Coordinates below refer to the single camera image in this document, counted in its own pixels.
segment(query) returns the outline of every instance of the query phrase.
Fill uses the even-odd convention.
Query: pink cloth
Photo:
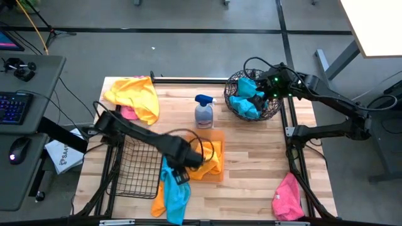
[[[278,220],[297,220],[304,216],[298,183],[292,173],[288,173],[276,189],[272,207]]]
[[[143,78],[145,76],[134,76],[134,78]],[[128,120],[138,120],[136,111],[130,106],[121,106],[121,115]]]

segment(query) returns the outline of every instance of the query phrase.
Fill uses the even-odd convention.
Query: spray bottle
[[[195,108],[195,123],[199,129],[209,129],[214,125],[214,112],[212,106],[216,100],[207,95],[195,96],[195,101],[200,103]]]

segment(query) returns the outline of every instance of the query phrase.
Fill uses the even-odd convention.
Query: blue spray bottle cap
[[[197,101],[198,103],[200,103],[200,105],[201,105],[202,107],[205,107],[207,104],[212,103],[212,102],[214,101],[214,98],[209,97],[209,96],[207,96],[207,95],[199,94],[199,95],[196,95],[196,96],[195,96],[195,101]]]

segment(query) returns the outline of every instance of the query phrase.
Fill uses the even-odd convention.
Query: computer mouse
[[[31,139],[28,137],[20,137],[14,141],[9,152],[11,164],[20,164],[24,161],[30,142]]]

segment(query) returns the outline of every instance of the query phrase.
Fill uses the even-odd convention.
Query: yellow cable
[[[16,0],[16,2],[18,3],[18,6],[20,6],[20,8],[23,10],[23,12],[25,13],[25,16],[28,18],[28,20],[31,22],[32,26],[34,27],[36,33],[38,33],[40,40],[42,41],[43,47],[45,47],[45,52],[46,55],[49,55],[49,51],[48,48],[46,47],[45,41],[43,41],[42,35],[40,35],[38,28],[36,28],[35,24],[33,23],[31,17],[28,15],[28,13],[25,11],[24,7],[21,5],[21,3],[19,2],[19,0]]]

